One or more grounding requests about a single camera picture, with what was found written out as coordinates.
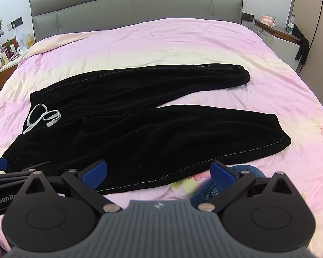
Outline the black velvet pants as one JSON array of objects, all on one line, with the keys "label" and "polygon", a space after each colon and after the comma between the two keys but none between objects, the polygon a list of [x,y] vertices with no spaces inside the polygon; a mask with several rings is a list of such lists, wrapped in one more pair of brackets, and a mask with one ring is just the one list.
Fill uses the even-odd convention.
[{"label": "black velvet pants", "polygon": [[23,133],[3,157],[8,172],[45,162],[51,176],[98,160],[102,194],[149,189],[209,169],[244,164],[286,149],[290,137],[274,114],[173,101],[200,91],[239,87],[239,65],[164,65],[94,71],[30,95]]}]

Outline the blue denim jeans leg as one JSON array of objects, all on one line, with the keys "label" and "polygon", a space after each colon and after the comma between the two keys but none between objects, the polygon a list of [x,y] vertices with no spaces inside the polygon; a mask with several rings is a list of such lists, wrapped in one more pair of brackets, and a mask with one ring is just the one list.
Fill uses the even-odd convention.
[{"label": "blue denim jeans leg", "polygon": [[[252,165],[232,165],[230,169],[237,173],[240,173],[241,171],[248,171],[256,175],[256,177],[258,178],[266,177],[260,169]],[[222,185],[217,185],[212,179],[210,179],[190,198],[191,205],[194,208],[197,208],[200,204],[207,202],[208,200],[221,194],[222,192]]]}]

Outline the pink floral bed cover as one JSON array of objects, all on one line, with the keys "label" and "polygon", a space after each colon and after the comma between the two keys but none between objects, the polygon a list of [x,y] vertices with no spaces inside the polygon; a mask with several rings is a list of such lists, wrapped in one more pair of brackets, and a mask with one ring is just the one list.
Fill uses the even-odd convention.
[{"label": "pink floral bed cover", "polygon": [[0,91],[0,157],[53,173],[103,159],[121,207],[199,193],[209,163],[283,171],[323,257],[323,105],[252,31],[163,19],[36,43]]}]

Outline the white table lamp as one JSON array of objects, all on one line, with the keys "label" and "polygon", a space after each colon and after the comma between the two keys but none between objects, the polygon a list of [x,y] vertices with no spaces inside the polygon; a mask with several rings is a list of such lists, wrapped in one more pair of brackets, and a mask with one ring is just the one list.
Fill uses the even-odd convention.
[{"label": "white table lamp", "polygon": [[16,41],[21,49],[27,46],[25,39],[26,39],[26,35],[24,33],[20,33],[16,35]]}]

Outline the black garment hanging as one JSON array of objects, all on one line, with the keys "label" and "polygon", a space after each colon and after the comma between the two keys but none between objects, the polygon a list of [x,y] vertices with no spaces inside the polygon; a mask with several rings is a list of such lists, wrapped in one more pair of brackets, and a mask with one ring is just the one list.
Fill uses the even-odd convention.
[{"label": "black garment hanging", "polygon": [[296,69],[297,73],[300,73],[304,64],[306,63],[307,56],[309,53],[310,44],[304,34],[300,31],[297,25],[294,25],[292,35],[299,39],[299,50],[296,54],[295,59],[299,61]]}]

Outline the right wooden nightstand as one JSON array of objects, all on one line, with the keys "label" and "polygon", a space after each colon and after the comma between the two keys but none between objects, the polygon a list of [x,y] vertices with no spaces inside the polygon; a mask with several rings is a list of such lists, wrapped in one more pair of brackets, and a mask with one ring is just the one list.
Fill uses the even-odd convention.
[{"label": "right wooden nightstand", "polygon": [[288,64],[294,71],[298,68],[300,59],[296,55],[300,49],[300,40],[288,34],[282,27],[270,27],[253,19],[257,27],[257,35],[264,41],[274,54]]}]

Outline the plastic water bottle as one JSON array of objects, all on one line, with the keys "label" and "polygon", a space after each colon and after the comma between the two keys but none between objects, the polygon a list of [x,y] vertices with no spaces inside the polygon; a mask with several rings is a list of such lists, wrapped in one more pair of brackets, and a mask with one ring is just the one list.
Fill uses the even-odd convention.
[{"label": "plastic water bottle", "polygon": [[286,32],[287,32],[288,34],[292,34],[292,32],[293,32],[294,25],[295,25],[294,19],[295,19],[295,16],[294,16],[294,14],[292,14],[292,15],[289,17],[288,23],[287,23],[287,25],[286,25]]}]

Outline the pink tissue box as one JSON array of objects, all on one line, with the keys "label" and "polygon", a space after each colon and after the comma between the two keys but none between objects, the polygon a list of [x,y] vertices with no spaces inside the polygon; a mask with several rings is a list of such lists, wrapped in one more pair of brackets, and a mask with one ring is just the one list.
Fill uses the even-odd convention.
[{"label": "pink tissue box", "polygon": [[259,19],[259,22],[272,28],[275,27],[274,18],[268,15],[262,15],[262,17],[260,17]]}]

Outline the grey upholstered headboard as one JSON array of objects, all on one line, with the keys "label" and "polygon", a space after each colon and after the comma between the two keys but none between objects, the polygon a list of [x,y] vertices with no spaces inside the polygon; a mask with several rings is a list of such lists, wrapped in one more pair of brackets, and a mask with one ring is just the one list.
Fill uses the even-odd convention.
[{"label": "grey upholstered headboard", "polygon": [[240,24],[243,0],[30,0],[36,41],[64,33],[112,30],[166,18]]}]

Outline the black wall switch panel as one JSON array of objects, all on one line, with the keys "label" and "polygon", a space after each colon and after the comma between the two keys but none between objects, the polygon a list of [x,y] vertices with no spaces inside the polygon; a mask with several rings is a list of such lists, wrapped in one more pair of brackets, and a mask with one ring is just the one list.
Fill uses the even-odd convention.
[{"label": "black wall switch panel", "polygon": [[22,24],[23,24],[22,17],[19,17],[18,19],[16,19],[16,20],[14,20],[14,21],[11,22],[12,28],[16,28],[16,27],[18,27],[18,26],[20,26]]}]

